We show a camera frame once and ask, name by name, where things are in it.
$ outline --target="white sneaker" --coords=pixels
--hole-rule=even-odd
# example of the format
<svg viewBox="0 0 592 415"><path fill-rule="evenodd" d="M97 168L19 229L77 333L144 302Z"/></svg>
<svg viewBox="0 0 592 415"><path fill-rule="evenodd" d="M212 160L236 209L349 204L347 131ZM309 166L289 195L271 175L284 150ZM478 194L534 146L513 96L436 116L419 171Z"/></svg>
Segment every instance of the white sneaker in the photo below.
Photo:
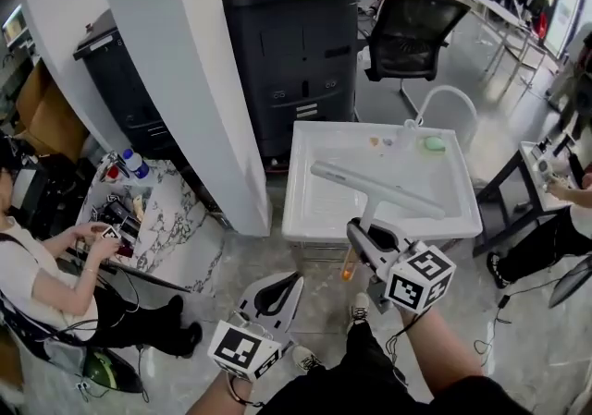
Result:
<svg viewBox="0 0 592 415"><path fill-rule="evenodd" d="M309 372L313 367L323 365L313 351L304 346L297 346L292 350L292 359L294 360L294 364L304 372Z"/></svg>
<svg viewBox="0 0 592 415"><path fill-rule="evenodd" d="M368 296L360 292L355 296L355 302L351 307L351 320L348 326L348 331L352 329L355 324L360 324L368 319L368 309L370 308L370 299Z"/></svg>

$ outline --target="tiled floor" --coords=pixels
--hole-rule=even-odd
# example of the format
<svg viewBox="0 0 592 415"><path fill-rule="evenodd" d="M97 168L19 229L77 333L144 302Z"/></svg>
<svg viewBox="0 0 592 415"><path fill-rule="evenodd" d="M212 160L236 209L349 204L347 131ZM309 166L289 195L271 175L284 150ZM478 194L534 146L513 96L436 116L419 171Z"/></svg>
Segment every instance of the tiled floor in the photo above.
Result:
<svg viewBox="0 0 592 415"><path fill-rule="evenodd" d="M541 93L549 84L550 73L542 70L536 87L519 96L524 88L512 85L500 100L497 92L509 76L512 63L504 61L496 77L485 82L481 72L494 46L475 43L477 26L467 17L457 28L453 44L445 49L439 61L438 78L433 83L423 80L406 81L414 98L425 96L434 85L448 83L464 90L479 112L475 141L468 154L473 178L492 178L516 150L519 140L537 140L548 130L557 115L551 113ZM357 102L364 121L402 123L408 114L397 96L398 83L383 80L370 83L360 72ZM435 101L428 111L427 125L457 128L462 132L466 116L460 108L450 107L443 98ZM271 184L278 197L277 184ZM85 403L74 388L76 378L58 369L24 356L27 380L27 409L30 414L160 414L184 413L196 400L217 370L206 356L207 346L216 323L226 318L242 290L252 281L277 271L300 270L305 276L302 302L292 325L294 338L311 348L328 366L337 364L345 349L345 329L348 306L353 295L364 287L367 275L358 272L354 282L339 280L339 265L333 262L304 262L302 252L293 250L281 237L281 210L276 210L271 237L265 239L227 235L225 256L221 263L214 298L192 295L186 299L185 318L203 323L204 342L191 360L176 360L149 349L142 358L142 379L150 395L150 404L140 396L109 393ZM450 326L469 346L475 339L487 339L491 321L501 293L485 269L483 257L472 258L472 241L465 240L449 251L458 271L447 297L438 304ZM318 251L305 250L311 255ZM338 256L338 251L320 254ZM516 289L532 287L561 276L574 261L561 262L549 271L533 275ZM485 370L499 381L516 400L536 414L560 414L581 388L592 351L590 324L590 286L583 287L572 298L554 310L547 302L552 287L544 287L515 296L501 317L512 324L498 324L493 351ZM372 311L371 325L381 344L401 328L395 311L380 315ZM408 341L398 345L398 365L406 373L410 392L420 400L430 395L419 372ZM127 349L122 354L137 363L137 351ZM290 358L275 365L255 386L253 398L269 399L281 386L295 376ZM100 393L97 387L94 393Z"/></svg>

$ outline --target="table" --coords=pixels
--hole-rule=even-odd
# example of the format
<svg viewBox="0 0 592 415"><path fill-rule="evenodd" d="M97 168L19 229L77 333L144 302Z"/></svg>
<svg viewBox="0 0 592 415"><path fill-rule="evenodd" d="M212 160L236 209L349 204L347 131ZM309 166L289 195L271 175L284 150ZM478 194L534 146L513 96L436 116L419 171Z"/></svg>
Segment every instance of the table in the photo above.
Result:
<svg viewBox="0 0 592 415"><path fill-rule="evenodd" d="M488 73L489 69L493 66L494 62L496 61L496 58L498 58L498 55L499 55L498 64L496 65L496 67L494 68L494 71L493 71L493 74L495 75L495 72L498 70L498 67L500 66L501 58L503 57L504 51L508 52L512 56L512 58L516 61L516 65L514 67L514 70L512 71L512 74L508 78L508 81L506 82L504 88L502 89L501 93L499 94L499 98L501 98L504 94L506 94L506 92L510 88L510 85L512 85L512 82L516 78L516 75L518 74L518 70L520 69L520 67L528 67L530 69L533 69L535 71L535 74L537 73L538 69L540 68L541 64L543 63L543 60L545 58L544 55L546 54L546 52L533 44L533 42L532 42L532 39L534 37L533 32L530 29L528 29L528 27L526 26L526 24L523 20L521 20L520 18L517 18L508 9L506 9L505 7L499 5L498 3L496 3L495 1L492 1L492 0L473 0L473 1L475 1L480 6L483 6L486 9L486 14L483 17L478 16L475 12L472 11L473 14L475 14L475 16L482 23L486 23L487 25L489 25L490 27L495 29L497 33L500 32L499 29L487 20L487 12L488 11L491 11L491 12L497 14L500 18L502 18L502 20L504 22L509 24L509 27L505 29L505 32L504 32L503 36L501 37L501 42L499 43L498 49L496 50L495 54L491 57L491 61L489 62L489 64L487 65L487 67L485 69L485 73ZM510 35L511 28L517 29L519 32L521 32L524 35L524 41L523 41L520 49L515 49L514 46L508 41L508 36ZM524 62L529 49L534 49L543 55L543 56L541 56L541 59L540 59L540 62L538 63L538 65L534 68L532 68L530 65L528 65Z"/></svg>
<svg viewBox="0 0 592 415"><path fill-rule="evenodd" d="M105 203L101 179L117 155L108 153L97 168L77 223L91 220L92 207ZM213 275L224 248L224 230L169 161L149 161L151 175L123 179L114 191L150 189L138 241L131 258L115 256L109 265L166 287L212 293Z"/></svg>
<svg viewBox="0 0 592 415"><path fill-rule="evenodd" d="M513 236L518 231L528 226L537 218L545 215L556 214L563 208L570 205L567 201L560 201L553 195L546 193L542 185L544 183L543 177L539 174L535 164L537 160L531 154L533 148L536 146L534 142L521 142L518 151L514 154L512 159L503 166L499 173L491 180L481 191L477 193L477 206L481 211L480 206L486 202L495 201L500 209L504 221L504 229L495 236L488 236L485 223L483 225L482 238L483 242L473 249L473 256L476 257L484 252L493 249L507 238ZM532 208L520 216L514 222L510 221L508 210L501 196L500 185L510 176L510 174L518 169L526 185L529 202Z"/></svg>

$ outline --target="white pipe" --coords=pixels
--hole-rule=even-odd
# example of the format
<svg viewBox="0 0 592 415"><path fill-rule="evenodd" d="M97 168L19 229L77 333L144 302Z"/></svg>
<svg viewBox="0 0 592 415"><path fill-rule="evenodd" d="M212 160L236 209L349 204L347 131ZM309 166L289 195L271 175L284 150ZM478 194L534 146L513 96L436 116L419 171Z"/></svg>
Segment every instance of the white pipe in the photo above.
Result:
<svg viewBox="0 0 592 415"><path fill-rule="evenodd" d="M426 109L429 106L429 102L432 100L432 97L435 94L440 93L440 92L451 92L451 93L456 94L459 98L461 98L464 101L466 106L469 108L469 111L471 112L471 115L473 116L473 125L472 125L471 129L469 130L469 134L467 135L467 137L463 141L463 145L468 146L473 141L473 137L475 136L475 133L476 133L477 120L478 120L477 110L475 109L475 105L473 104L471 99L466 95L466 93L462 92L458 88L455 88L450 85L440 85L440 86L437 86L436 88L433 88L425 97L424 103L422 104L422 107L419 109L419 113L417 113L417 116L415 117L415 124L420 124L421 120L424 118L424 114L426 113Z"/></svg>
<svg viewBox="0 0 592 415"><path fill-rule="evenodd" d="M430 218L442 219L445 212L441 206L436 202L428 200L424 197L416 195L409 190L402 189L398 186L393 186L388 183L380 182L374 178L367 177L351 170L339 167L337 165L328 164L327 162L315 161L311 165L311 174L326 178L335 183L339 183L351 189L357 189L365 193L368 197L368 212L364 213L364 223L361 227L369 227L368 221L372 220L370 213L372 209L376 209L381 201L388 201L397 204L407 210L412 210Z"/></svg>

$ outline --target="green soap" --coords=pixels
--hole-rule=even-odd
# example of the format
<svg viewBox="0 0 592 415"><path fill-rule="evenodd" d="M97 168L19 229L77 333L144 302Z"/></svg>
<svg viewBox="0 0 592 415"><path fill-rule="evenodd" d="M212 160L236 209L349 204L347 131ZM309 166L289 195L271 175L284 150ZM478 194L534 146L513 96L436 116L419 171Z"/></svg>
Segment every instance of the green soap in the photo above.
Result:
<svg viewBox="0 0 592 415"><path fill-rule="evenodd" d="M446 151L446 145L444 144L444 140L439 138L438 136L430 136L424 138L424 145L425 148L429 151L443 153Z"/></svg>

